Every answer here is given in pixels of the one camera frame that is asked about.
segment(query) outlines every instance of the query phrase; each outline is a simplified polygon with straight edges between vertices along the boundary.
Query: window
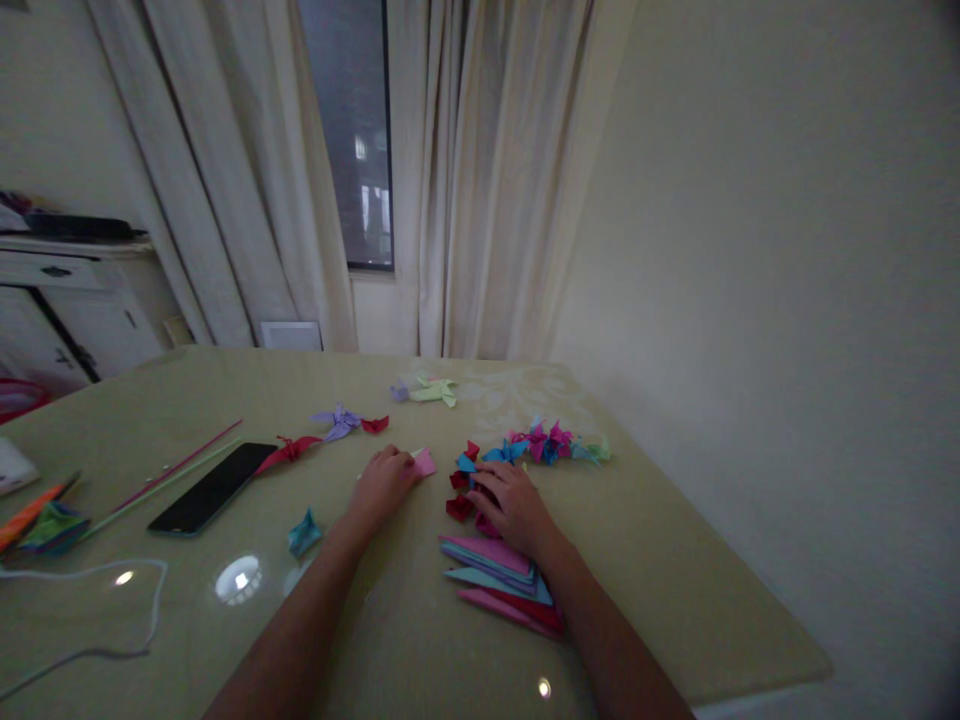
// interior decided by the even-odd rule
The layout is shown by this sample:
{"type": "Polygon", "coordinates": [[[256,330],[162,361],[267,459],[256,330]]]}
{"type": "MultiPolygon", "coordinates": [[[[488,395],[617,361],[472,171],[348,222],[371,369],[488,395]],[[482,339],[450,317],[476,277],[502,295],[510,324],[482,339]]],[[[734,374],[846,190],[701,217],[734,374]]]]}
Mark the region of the window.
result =
{"type": "Polygon", "coordinates": [[[382,0],[299,3],[347,265],[393,270],[385,6],[382,0]]]}

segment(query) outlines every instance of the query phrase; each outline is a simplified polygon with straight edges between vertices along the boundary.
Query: smartphone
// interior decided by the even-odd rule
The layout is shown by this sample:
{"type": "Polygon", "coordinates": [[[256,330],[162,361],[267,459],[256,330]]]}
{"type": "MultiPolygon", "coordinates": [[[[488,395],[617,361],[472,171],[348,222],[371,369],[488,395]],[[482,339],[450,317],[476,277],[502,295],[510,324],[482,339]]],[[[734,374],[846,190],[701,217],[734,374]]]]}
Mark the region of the smartphone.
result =
{"type": "Polygon", "coordinates": [[[276,445],[244,443],[147,525],[166,535],[196,535],[250,482],[276,445]]]}

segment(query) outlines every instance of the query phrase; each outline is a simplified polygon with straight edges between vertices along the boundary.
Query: hand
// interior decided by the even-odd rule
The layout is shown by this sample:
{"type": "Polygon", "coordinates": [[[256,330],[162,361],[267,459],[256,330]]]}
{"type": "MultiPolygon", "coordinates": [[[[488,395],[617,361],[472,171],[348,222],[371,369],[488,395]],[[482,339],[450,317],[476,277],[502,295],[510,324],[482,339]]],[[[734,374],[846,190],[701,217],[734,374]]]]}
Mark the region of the hand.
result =
{"type": "Polygon", "coordinates": [[[400,452],[395,445],[375,452],[357,480],[347,516],[376,532],[419,482],[420,477],[409,469],[411,465],[410,453],[400,452]]]}
{"type": "Polygon", "coordinates": [[[479,490],[471,490],[467,497],[510,545],[537,560],[563,537],[523,470],[507,463],[477,463],[477,470],[471,477],[490,491],[500,507],[479,490]]]}

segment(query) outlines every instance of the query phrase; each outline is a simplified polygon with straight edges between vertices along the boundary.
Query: curtain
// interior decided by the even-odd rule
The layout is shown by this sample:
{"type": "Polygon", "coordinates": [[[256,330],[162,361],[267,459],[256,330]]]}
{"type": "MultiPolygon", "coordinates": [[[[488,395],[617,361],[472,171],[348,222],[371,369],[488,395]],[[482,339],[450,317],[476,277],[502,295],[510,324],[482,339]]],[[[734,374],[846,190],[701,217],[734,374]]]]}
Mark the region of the curtain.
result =
{"type": "Polygon", "coordinates": [[[155,199],[158,254],[198,339],[356,328],[330,162],[295,0],[88,0],[155,199]]]}
{"type": "Polygon", "coordinates": [[[388,4],[407,352],[548,352],[595,153],[573,141],[598,133],[609,105],[585,93],[583,69],[615,75],[620,61],[589,54],[593,15],[590,0],[388,4]]]}

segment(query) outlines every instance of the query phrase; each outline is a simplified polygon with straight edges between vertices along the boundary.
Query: drawer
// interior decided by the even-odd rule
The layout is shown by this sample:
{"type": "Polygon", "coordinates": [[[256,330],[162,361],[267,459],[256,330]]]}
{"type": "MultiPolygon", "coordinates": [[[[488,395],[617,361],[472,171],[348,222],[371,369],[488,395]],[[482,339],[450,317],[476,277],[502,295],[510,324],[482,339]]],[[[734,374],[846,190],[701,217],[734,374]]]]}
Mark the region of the drawer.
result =
{"type": "Polygon", "coordinates": [[[104,263],[86,258],[0,251],[0,284],[107,289],[104,263]]]}

